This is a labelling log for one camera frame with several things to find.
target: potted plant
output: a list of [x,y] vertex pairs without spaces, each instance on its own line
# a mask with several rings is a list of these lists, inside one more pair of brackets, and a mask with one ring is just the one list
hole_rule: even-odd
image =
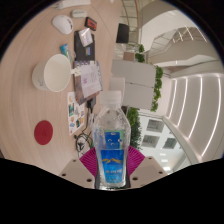
[[138,52],[135,53],[135,58],[137,59],[138,62],[143,63],[145,61],[145,56],[142,54],[145,51],[145,48],[142,44],[138,45]]
[[138,150],[141,150],[141,123],[138,110],[136,108],[129,108],[127,119],[131,126],[130,145]]
[[159,66],[156,67],[156,80],[155,80],[155,85],[154,85],[154,98],[152,101],[152,106],[150,111],[156,112],[158,109],[158,100],[161,98],[161,92],[160,89],[162,88],[162,77],[163,77],[163,69]]

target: cup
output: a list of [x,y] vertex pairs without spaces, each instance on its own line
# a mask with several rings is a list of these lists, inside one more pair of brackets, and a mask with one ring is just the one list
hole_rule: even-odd
[[71,63],[63,54],[56,54],[48,61],[36,65],[32,74],[32,81],[37,89],[60,92],[64,90],[74,74]]

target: pink object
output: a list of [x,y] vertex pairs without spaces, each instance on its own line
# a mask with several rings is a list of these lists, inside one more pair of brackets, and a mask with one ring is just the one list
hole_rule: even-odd
[[[144,160],[145,156],[142,155],[137,149],[129,146],[128,148],[128,157],[127,157],[127,171],[128,176],[135,171],[135,169],[140,165]],[[95,148],[91,148],[86,152],[81,158],[80,161],[83,165],[89,170],[89,172],[96,178],[97,176],[97,157]]]
[[127,171],[128,176],[135,171],[135,169],[139,166],[139,164],[144,160],[145,156],[142,155],[137,149],[129,146],[128,149],[128,158],[127,158]]
[[91,148],[80,159],[83,165],[96,178],[97,176],[97,157],[95,148]]

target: bottle cap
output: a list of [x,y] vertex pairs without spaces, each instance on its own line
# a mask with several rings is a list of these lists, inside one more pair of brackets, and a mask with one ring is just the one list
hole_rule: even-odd
[[121,91],[101,91],[100,104],[107,105],[121,105]]

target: railing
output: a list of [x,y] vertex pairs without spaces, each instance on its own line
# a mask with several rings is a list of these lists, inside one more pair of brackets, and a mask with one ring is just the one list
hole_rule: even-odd
[[130,28],[129,43],[126,50],[134,49],[139,44],[139,10],[137,0],[122,0],[122,15],[120,23],[126,24]]
[[167,51],[174,44],[182,41],[204,41],[205,36],[196,27],[182,27],[161,34],[153,41],[151,49],[147,52],[147,58]]

